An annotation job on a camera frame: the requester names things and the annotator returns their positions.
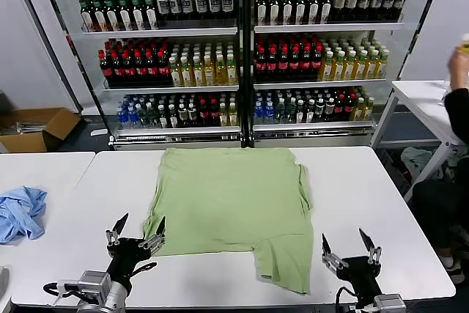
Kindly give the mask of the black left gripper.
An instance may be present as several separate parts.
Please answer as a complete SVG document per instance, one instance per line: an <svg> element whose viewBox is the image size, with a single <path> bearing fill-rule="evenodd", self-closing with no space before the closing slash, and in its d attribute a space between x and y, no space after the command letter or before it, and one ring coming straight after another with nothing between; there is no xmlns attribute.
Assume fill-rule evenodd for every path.
<svg viewBox="0 0 469 313"><path fill-rule="evenodd" d="M111 281L123 287L132 287L130 279L140 262L156 254L165 243L166 217L162 217L154 235L146 239L120 238L128 213L118 219L112 229L106 230L107 249L111 256L108 274Z"/></svg>

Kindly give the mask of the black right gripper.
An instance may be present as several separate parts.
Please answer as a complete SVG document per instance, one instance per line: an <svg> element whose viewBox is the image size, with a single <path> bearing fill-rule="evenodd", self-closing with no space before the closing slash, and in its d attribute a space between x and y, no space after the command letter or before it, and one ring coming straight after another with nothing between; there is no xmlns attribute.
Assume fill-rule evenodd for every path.
<svg viewBox="0 0 469 313"><path fill-rule="evenodd" d="M376 281L381 271L382 249L375 246L373 240L361 228L359 232L369 257L341 259L331 251L326 236L322 234L322 263L329 271L336 273L339 279L351 283L358 302L373 302L375 296L382 294Z"/></svg>

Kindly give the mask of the person hand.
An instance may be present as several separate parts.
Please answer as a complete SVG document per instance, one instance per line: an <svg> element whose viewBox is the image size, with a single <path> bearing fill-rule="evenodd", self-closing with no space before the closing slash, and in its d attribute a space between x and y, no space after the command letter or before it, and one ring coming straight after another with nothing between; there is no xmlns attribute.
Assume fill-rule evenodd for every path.
<svg viewBox="0 0 469 313"><path fill-rule="evenodd" d="M455 48L448 62L451 90L468 87L468 54L460 48Z"/></svg>

